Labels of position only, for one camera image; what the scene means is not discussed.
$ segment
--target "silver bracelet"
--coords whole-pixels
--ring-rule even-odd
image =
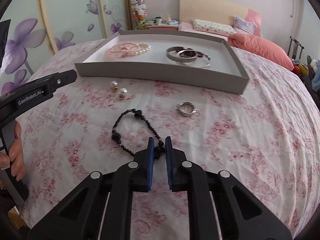
[[[179,56],[183,51],[184,51],[184,50],[179,51],[179,52],[177,53],[177,56]],[[204,54],[204,53],[202,53],[202,52],[200,52],[200,51],[197,51],[197,53],[198,53],[198,55],[199,55],[200,53],[203,54],[203,55],[207,58],[207,60],[209,61],[209,63],[208,63],[207,65],[203,66],[203,67],[196,67],[196,68],[206,68],[206,67],[209,67],[209,66],[211,65],[211,57],[209,57],[208,54]],[[190,67],[188,64],[186,64],[186,63],[184,63],[184,62],[179,62],[179,63],[182,64],[182,65],[184,65],[184,66]]]
[[[175,62],[179,62],[179,63],[190,63],[190,62],[196,61],[196,59],[197,59],[197,57],[198,57],[198,53],[197,53],[195,50],[194,50],[194,52],[195,52],[196,55],[195,55],[194,57],[184,58],[184,57],[178,57],[178,55],[177,55],[177,56],[173,56],[173,55],[170,54],[171,51],[176,51],[176,50],[178,50],[178,51],[179,51],[178,53],[181,54],[181,52],[183,52],[183,51],[186,51],[186,50],[189,51],[189,50],[192,50],[192,49],[184,49],[183,47],[179,47],[179,46],[177,46],[177,47],[171,47],[171,48],[167,49],[167,57],[168,57],[169,59],[175,61]]]

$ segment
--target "silver bangle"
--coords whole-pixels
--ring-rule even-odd
[[[190,111],[186,111],[184,109],[184,106],[190,106]],[[184,102],[184,103],[180,103],[178,105],[178,110],[180,112],[180,114],[182,114],[183,116],[192,116],[194,113],[196,113],[197,109],[195,108],[195,105],[190,103],[190,102]]]
[[[194,52],[196,53],[196,55],[194,57],[178,57],[177,56],[173,56],[170,54],[171,51],[176,51],[178,50],[178,53],[181,53],[181,51],[185,51],[185,50],[192,50],[192,49],[184,49],[183,47],[171,47],[169,49],[167,49],[167,57],[175,62],[179,62],[179,63],[190,63],[190,62],[194,62],[196,61],[197,57],[198,57],[198,53],[194,50]]]
[[[207,58],[207,60],[209,61],[209,63],[208,63],[207,65],[203,66],[203,67],[196,67],[196,68],[206,68],[206,67],[209,67],[209,66],[211,65],[211,57],[209,57],[208,54],[203,54],[203,55]],[[180,63],[181,65],[190,67],[190,65],[188,65],[188,64],[186,64],[186,63],[184,63],[184,62],[179,62],[179,63]]]

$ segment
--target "metal screw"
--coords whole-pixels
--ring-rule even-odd
[[[188,161],[184,161],[182,163],[182,166],[185,167],[185,168],[190,168],[192,166],[192,163],[191,162],[188,162]]]
[[[94,171],[93,173],[90,174],[90,177],[92,179],[98,179],[98,178],[100,178],[100,172]]]
[[[229,178],[230,172],[229,171],[220,171],[220,176],[224,177],[224,178]]]
[[[128,166],[129,166],[129,168],[134,169],[134,168],[138,167],[138,163],[136,163],[136,162],[130,162],[130,163],[128,164]]]

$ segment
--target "white patterned pillow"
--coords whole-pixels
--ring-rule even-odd
[[[193,20],[193,29],[196,31],[219,34],[222,36],[229,36],[236,33],[234,28],[230,25],[208,22],[204,20]]]
[[[253,35],[256,25],[254,23],[247,22],[244,19],[239,18],[238,16],[234,16],[233,28],[237,33]]]

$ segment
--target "white box tray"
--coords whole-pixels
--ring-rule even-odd
[[[105,61],[104,54],[112,46],[125,41],[146,42],[147,53]],[[204,58],[180,65],[167,58],[169,47],[182,46],[208,54],[212,63],[207,68]],[[137,78],[181,83],[242,94],[248,74],[224,39],[190,32],[135,30],[113,34],[75,62],[80,76]]]

